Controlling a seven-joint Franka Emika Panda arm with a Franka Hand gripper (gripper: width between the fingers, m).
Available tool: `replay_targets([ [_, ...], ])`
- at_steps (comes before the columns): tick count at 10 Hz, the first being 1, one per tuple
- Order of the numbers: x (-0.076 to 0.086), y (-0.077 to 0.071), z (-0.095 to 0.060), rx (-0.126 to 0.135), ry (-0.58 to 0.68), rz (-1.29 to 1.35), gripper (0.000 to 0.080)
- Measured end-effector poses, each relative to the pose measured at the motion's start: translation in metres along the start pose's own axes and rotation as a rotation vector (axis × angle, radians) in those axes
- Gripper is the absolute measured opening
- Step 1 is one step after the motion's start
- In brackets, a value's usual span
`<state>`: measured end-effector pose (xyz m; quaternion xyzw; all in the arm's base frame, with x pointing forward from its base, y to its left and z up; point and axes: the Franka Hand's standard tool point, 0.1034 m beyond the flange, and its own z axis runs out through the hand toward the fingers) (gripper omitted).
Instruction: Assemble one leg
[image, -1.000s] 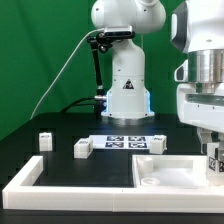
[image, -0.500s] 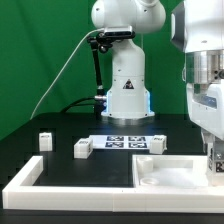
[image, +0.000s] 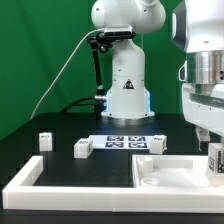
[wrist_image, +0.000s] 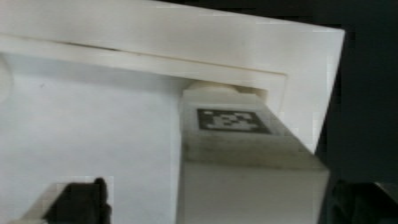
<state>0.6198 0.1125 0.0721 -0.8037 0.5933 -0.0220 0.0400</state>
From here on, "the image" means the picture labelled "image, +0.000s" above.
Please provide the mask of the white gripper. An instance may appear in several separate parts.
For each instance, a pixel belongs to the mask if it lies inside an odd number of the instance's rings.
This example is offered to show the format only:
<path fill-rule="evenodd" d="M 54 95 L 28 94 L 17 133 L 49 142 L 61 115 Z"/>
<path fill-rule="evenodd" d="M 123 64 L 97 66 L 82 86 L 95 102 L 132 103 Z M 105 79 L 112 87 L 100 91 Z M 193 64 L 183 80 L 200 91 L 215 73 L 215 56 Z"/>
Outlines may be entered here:
<path fill-rule="evenodd" d="M 182 85 L 182 108 L 186 121 L 198 126 L 196 134 L 200 142 L 210 141 L 210 132 L 224 137 L 224 109 L 194 102 L 190 99 L 193 87 Z"/>

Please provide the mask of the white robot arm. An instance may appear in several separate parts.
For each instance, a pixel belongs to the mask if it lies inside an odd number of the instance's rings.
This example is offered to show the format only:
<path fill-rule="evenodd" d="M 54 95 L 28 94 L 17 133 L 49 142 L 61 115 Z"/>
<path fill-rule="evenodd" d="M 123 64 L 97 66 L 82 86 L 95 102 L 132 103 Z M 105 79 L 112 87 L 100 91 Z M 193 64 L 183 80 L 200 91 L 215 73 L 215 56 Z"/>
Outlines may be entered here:
<path fill-rule="evenodd" d="M 96 49 L 112 51 L 112 87 L 102 116 L 120 124 L 151 117 L 145 54 L 133 38 L 162 28 L 160 0 L 97 0 L 91 18 L 99 30 Z M 224 0 L 183 0 L 172 12 L 172 41 L 186 53 L 179 69 L 185 119 L 199 138 L 211 132 L 224 138 Z"/>

